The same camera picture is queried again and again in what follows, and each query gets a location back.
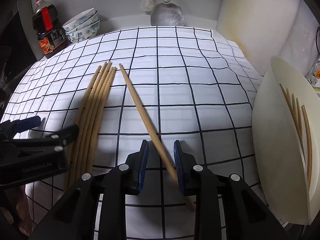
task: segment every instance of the black cable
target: black cable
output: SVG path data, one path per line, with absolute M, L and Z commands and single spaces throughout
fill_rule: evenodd
M 317 32 L 316 32 L 316 47 L 317 47 L 318 54 L 320 55 L 320 51 L 319 51 L 319 48 L 318 48 L 318 34 L 319 34 L 319 31 L 320 31 L 320 27 L 318 27 Z

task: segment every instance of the tablecloth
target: tablecloth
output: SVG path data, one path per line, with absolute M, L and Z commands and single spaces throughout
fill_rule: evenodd
M 12 94 L 2 122 L 42 118 L 39 127 L 17 138 L 39 138 L 71 125 L 94 71 L 109 60 L 113 66 L 124 65 L 172 159 L 178 139 L 198 164 L 224 176 L 239 174 L 265 202 L 251 129 L 261 77 L 234 42 L 215 37 L 210 30 L 143 27 L 72 44 L 30 68 Z M 150 140 L 119 68 L 98 136 L 94 175 L 124 163 L 143 139 Z M 126 196 L 127 238 L 193 239 L 195 214 L 188 211 L 160 163 L 151 148 L 142 193 Z M 34 226 L 62 196 L 63 181 L 61 174 L 26 186 Z

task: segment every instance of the soy sauce bottle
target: soy sauce bottle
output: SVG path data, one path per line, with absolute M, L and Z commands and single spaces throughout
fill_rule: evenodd
M 50 58 L 67 46 L 65 33 L 58 20 L 55 6 L 45 0 L 36 0 L 32 17 L 33 28 L 37 31 L 38 41 L 46 58 Z

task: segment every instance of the floral bowl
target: floral bowl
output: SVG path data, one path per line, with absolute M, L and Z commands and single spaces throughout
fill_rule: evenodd
M 93 24 L 99 20 L 98 12 L 96 12 L 92 17 L 90 17 L 88 20 L 86 20 L 84 23 L 81 23 L 78 27 L 72 29 L 71 31 L 66 32 L 66 35 L 73 33 L 77 30 L 81 30 L 84 27 L 89 26 L 90 24 Z
M 99 28 L 100 28 L 100 20 L 80 30 L 66 34 L 66 36 L 71 42 L 77 43 L 79 41 L 84 41 L 88 38 L 94 37 L 97 34 Z
M 96 13 L 96 8 L 91 8 L 79 13 L 78 15 L 72 17 L 68 20 L 62 27 L 66 32 L 70 32 L 74 28 L 78 27 L 80 24 L 84 23 L 86 20 L 91 18 Z

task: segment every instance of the red bottle handle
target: red bottle handle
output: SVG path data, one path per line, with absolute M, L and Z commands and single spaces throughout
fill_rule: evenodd
M 51 30 L 53 28 L 53 25 L 50 18 L 50 14 L 48 12 L 48 8 L 46 6 L 41 9 L 41 16 L 42 16 L 45 29 L 47 31 Z

